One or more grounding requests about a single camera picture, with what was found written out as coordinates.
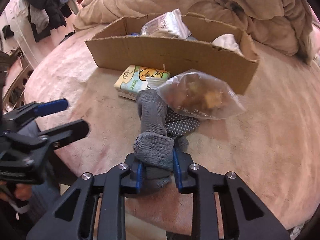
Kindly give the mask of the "left hand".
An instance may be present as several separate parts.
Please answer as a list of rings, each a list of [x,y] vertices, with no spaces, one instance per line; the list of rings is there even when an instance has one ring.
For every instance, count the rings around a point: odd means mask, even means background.
[[[17,199],[20,199],[21,201],[29,200],[32,195],[31,188],[32,186],[28,184],[17,184],[16,189],[14,191],[14,195]],[[0,198],[1,200],[4,200],[6,202],[10,200],[10,198],[3,192],[1,192]]]

